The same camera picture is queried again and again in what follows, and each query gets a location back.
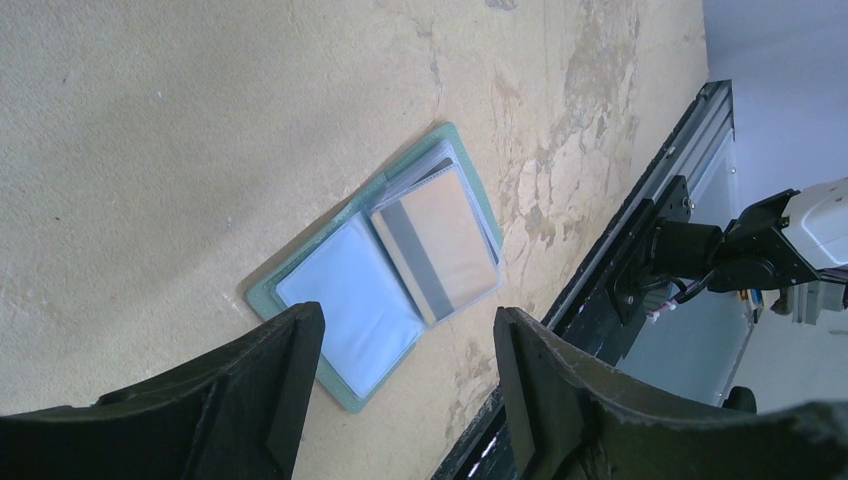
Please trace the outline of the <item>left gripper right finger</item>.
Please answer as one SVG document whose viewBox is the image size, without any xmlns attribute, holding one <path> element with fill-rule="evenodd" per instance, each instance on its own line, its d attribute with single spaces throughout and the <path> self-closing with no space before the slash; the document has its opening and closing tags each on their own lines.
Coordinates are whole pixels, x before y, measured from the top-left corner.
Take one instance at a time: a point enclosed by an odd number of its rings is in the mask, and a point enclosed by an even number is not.
<svg viewBox="0 0 848 480">
<path fill-rule="evenodd" d="M 643 383 L 516 307 L 494 321 L 500 388 L 523 479 L 843 479 L 847 406 L 770 414 Z"/>
</svg>

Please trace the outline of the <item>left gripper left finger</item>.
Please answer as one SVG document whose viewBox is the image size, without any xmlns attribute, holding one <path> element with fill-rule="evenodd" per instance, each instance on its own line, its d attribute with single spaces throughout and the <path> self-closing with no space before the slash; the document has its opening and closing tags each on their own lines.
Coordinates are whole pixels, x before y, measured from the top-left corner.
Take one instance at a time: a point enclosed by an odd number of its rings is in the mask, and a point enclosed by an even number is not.
<svg viewBox="0 0 848 480">
<path fill-rule="evenodd" d="M 288 479 L 325 331 L 295 305 L 173 369 L 1 420 L 5 479 Z"/>
</svg>

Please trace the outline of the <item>green card holder wallet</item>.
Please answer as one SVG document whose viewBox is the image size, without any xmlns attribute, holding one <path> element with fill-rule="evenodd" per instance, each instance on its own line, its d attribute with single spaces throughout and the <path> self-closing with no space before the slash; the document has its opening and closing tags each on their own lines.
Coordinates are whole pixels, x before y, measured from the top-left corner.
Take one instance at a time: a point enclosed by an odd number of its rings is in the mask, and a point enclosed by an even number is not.
<svg viewBox="0 0 848 480">
<path fill-rule="evenodd" d="M 477 189 L 501 256 L 502 283 L 501 230 L 459 131 L 448 122 L 364 184 L 247 292 L 249 305 L 263 319 L 299 303 L 320 305 L 325 333 L 317 379 L 350 413 L 366 406 L 426 331 L 485 297 L 427 325 L 369 219 L 374 206 L 434 175 L 431 167 L 438 155 L 461 163 Z"/>
</svg>

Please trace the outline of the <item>beige credit card grey stripe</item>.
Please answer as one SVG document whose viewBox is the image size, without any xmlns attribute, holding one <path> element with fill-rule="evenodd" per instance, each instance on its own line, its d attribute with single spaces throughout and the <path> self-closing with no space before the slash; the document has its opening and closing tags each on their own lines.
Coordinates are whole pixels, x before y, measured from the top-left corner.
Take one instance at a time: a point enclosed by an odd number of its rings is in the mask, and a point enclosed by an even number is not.
<svg viewBox="0 0 848 480">
<path fill-rule="evenodd" d="M 374 206 L 369 219 L 427 325 L 500 286 L 492 249 L 458 167 Z"/>
</svg>

